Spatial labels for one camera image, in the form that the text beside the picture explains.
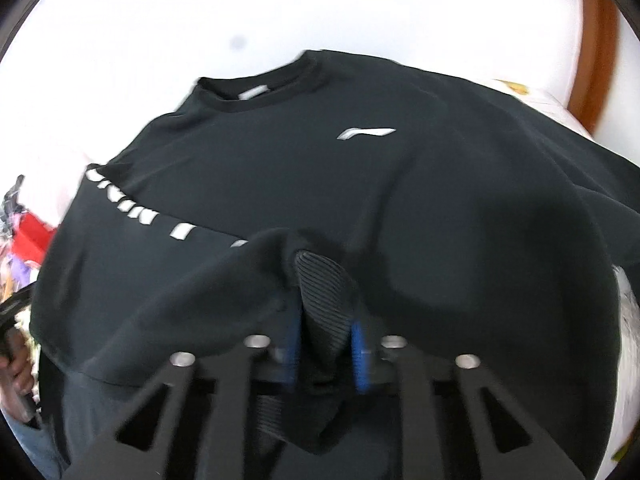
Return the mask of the person's left hand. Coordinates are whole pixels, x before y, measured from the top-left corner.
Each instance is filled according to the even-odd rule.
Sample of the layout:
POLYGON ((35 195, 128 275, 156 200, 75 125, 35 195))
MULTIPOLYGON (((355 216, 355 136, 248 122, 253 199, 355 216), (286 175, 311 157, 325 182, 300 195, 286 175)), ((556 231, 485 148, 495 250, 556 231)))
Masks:
POLYGON ((10 328, 4 336, 9 355, 1 356, 1 406, 18 422, 30 422, 35 417, 32 389, 32 354, 26 339, 17 328, 10 328))

